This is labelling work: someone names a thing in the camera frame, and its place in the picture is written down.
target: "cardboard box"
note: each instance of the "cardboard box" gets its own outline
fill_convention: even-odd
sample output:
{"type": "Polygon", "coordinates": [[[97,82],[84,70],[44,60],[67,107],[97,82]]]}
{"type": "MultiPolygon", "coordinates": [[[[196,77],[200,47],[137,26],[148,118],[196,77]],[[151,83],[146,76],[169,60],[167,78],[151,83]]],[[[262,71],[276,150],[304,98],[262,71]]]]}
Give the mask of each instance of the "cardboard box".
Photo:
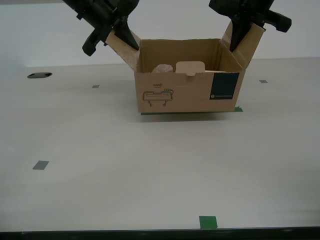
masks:
{"type": "Polygon", "coordinates": [[[106,41],[134,70],[140,113],[233,112],[265,30],[255,24],[230,52],[232,23],[222,39],[141,40],[136,51],[114,35],[106,41]],[[152,73],[160,64],[174,72],[152,73]]]}

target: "printed illustration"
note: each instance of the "printed illustration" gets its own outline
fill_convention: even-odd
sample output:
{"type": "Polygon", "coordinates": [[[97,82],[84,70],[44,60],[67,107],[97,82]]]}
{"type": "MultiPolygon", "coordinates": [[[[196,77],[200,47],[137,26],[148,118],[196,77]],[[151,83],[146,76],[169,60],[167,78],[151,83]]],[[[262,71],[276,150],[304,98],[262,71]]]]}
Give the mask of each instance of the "printed illustration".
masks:
{"type": "Polygon", "coordinates": [[[172,101],[174,91],[172,89],[165,89],[162,92],[145,91],[143,93],[143,101],[148,102],[150,107],[152,107],[152,102],[163,101],[163,106],[165,107],[168,101],[172,101]]]}

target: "table surface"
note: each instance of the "table surface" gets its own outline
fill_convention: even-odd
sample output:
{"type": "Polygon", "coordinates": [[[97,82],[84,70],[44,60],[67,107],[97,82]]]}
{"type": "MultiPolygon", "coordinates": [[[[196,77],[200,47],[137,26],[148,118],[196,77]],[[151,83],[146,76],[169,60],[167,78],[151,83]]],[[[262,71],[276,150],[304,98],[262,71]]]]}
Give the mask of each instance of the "table surface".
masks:
{"type": "Polygon", "coordinates": [[[319,226],[319,67],[252,61],[230,113],[140,115],[125,64],[1,82],[0,231],[319,226]]]}

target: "green tape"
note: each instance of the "green tape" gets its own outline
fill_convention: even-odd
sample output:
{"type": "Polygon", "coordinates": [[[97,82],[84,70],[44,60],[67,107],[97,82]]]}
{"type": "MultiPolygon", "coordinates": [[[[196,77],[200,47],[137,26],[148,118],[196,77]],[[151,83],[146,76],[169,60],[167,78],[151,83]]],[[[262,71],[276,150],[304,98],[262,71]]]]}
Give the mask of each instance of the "green tape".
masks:
{"type": "MultiPolygon", "coordinates": [[[[237,106],[234,109],[236,113],[242,113],[241,107],[237,106]]],[[[163,114],[213,114],[213,113],[233,113],[232,111],[192,111],[192,112],[142,112],[141,115],[163,115],[163,114]]]]}
{"type": "Polygon", "coordinates": [[[201,229],[217,229],[217,218],[215,216],[199,216],[201,229]]]}

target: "crumpled paper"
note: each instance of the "crumpled paper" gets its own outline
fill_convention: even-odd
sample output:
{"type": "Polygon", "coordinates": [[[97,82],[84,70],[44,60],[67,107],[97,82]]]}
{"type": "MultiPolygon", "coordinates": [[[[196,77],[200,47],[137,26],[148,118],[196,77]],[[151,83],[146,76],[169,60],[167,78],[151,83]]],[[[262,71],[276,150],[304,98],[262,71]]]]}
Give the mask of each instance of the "crumpled paper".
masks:
{"type": "Polygon", "coordinates": [[[168,64],[159,64],[156,66],[152,73],[173,73],[174,68],[168,64]]]}

